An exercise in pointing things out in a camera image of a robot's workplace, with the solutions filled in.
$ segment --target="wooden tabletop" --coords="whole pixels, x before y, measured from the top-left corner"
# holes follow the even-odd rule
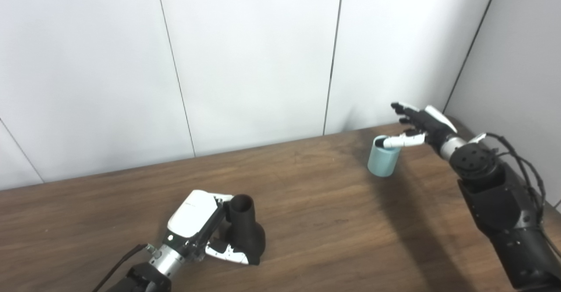
[[[395,173],[366,168],[373,138],[400,125],[264,146],[0,192],[0,286],[90,291],[136,244],[160,245],[193,189],[254,198],[267,248],[260,266],[207,257],[173,292],[511,291],[448,164],[428,146]],[[561,216],[546,228],[561,246]],[[140,252],[104,286],[117,282]]]

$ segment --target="black cable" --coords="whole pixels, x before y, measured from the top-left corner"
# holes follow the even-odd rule
[[[511,154],[511,153],[510,152],[501,153],[501,154],[498,154],[497,157],[505,156],[505,155],[508,155],[508,154]],[[517,158],[530,168],[531,172],[533,173],[533,175],[536,178],[537,187],[540,190],[541,200],[539,202],[537,201],[537,195],[536,195],[536,191],[535,191],[534,188],[529,188],[529,192],[530,192],[531,196],[533,196],[533,198],[536,202],[535,205],[538,209],[538,221],[541,222],[541,220],[543,219],[543,209],[545,208],[545,185],[543,184],[543,179],[541,178],[541,176],[539,175],[539,173],[537,172],[536,168],[533,166],[532,163],[525,160],[525,158],[523,158],[521,156],[517,156]]]
[[[128,258],[131,258],[137,252],[140,252],[140,250],[146,248],[146,246],[148,246],[148,244],[138,244],[135,248],[131,249],[130,252],[126,253],[123,258],[121,258],[121,260],[119,260],[119,262],[117,262],[117,264],[115,264],[115,266],[111,268],[111,270],[106,274],[106,276],[101,280],[101,282],[96,286],[96,288],[94,288],[92,292],[98,292],[100,288],[105,284],[105,282],[107,282],[107,280],[109,280],[109,278],[121,266],[121,264],[123,264],[123,262],[127,261]]]
[[[512,146],[510,144],[510,142],[507,141],[507,139],[504,136],[499,136],[495,133],[489,133],[489,132],[487,132],[487,136],[491,136],[492,138],[496,138],[497,141],[501,142],[501,144],[503,144],[503,146],[505,146],[507,148],[507,150],[511,153],[511,155],[515,158],[516,162],[518,163],[518,166],[520,167],[520,170],[522,172],[522,175],[524,176],[524,180],[525,180],[526,184],[528,186],[530,186],[528,173],[526,172],[525,167],[522,164],[521,157],[516,153],[515,147]]]

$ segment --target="white wall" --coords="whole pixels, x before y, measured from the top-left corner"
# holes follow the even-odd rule
[[[192,157],[159,0],[0,0],[0,19],[0,118],[44,180]]]
[[[503,134],[541,173],[552,204],[561,199],[559,6],[493,0],[445,111],[474,132]]]
[[[342,0],[331,81],[339,0],[161,1],[0,0],[8,187],[441,107],[488,0]]]
[[[198,156],[319,136],[339,0],[162,0]]]
[[[343,0],[325,133],[442,109],[489,0]]]

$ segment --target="robotic hand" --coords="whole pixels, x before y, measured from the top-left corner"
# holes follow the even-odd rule
[[[213,238],[226,219],[231,222],[224,239]],[[265,231],[255,222],[255,208],[250,196],[231,196],[194,190],[168,221],[162,246],[137,246],[152,252],[149,262],[133,266],[107,292],[169,292],[171,277],[186,262],[201,261],[205,255],[238,264],[260,263],[265,250]],[[109,278],[123,260],[102,280],[94,292]]]
[[[479,134],[466,142],[456,128],[433,106],[419,110],[405,103],[391,107],[403,118],[402,124],[413,128],[400,136],[374,142],[375,146],[415,146],[426,142],[447,160],[460,177],[459,188],[477,228],[493,244],[497,256],[516,290],[524,292],[561,292],[561,264],[555,254],[561,253],[543,231],[545,188],[533,165],[519,156],[503,137],[493,133]],[[478,144],[483,138],[496,138],[508,152]],[[518,178],[509,164],[499,156],[511,155],[525,178]],[[541,195],[531,187],[525,170],[527,164],[537,180]]]
[[[427,106],[419,110],[409,104],[396,102],[391,104],[397,114],[403,115],[399,119],[401,124],[411,124],[413,128],[400,136],[390,136],[374,142],[377,147],[392,148],[401,146],[418,146],[425,142],[441,154],[443,144],[450,138],[456,138],[455,126],[439,110]]]

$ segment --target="blue paper cup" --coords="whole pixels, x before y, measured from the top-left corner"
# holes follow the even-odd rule
[[[387,138],[387,135],[377,136],[374,142],[383,138]],[[401,148],[380,148],[374,146],[374,142],[372,142],[372,150],[370,151],[370,158],[368,159],[368,170],[378,177],[390,176],[393,174]]]

